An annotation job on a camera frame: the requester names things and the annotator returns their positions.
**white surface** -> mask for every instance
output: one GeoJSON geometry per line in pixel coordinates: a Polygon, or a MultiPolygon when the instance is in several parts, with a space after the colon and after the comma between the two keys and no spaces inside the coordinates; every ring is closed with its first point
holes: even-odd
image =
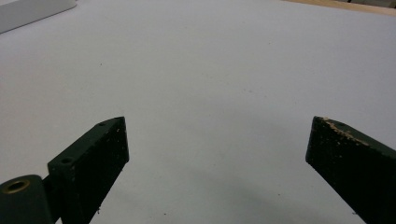
{"type": "Polygon", "coordinates": [[[0,34],[76,6],[76,0],[2,0],[0,34]]]}
{"type": "Polygon", "coordinates": [[[396,147],[396,19],[281,1],[79,1],[0,35],[0,182],[125,116],[100,223],[349,223],[315,115],[396,147]]]}

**white table surface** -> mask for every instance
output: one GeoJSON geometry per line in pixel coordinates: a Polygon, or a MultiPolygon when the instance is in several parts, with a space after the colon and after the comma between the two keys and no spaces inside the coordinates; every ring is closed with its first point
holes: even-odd
{"type": "Polygon", "coordinates": [[[0,35],[0,182],[125,116],[132,160],[92,224],[361,224],[304,156],[315,115],[396,147],[395,36],[277,0],[80,0],[0,35]]]}

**screw hole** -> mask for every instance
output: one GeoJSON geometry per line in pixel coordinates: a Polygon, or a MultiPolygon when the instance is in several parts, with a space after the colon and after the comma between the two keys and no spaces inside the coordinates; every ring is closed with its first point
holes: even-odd
{"type": "Polygon", "coordinates": [[[7,185],[5,188],[3,188],[3,193],[13,194],[23,189],[26,189],[29,185],[30,185],[29,180],[16,180],[10,183],[9,185],[7,185]]]}
{"type": "Polygon", "coordinates": [[[61,160],[61,163],[69,164],[72,161],[73,161],[73,158],[67,157],[67,158],[64,158],[63,160],[61,160]]]}

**white object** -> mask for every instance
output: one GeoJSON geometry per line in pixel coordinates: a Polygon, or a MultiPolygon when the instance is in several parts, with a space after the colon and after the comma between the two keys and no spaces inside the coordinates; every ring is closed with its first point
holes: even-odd
{"type": "Polygon", "coordinates": [[[75,0],[0,0],[0,34],[75,6],[75,0]]]}

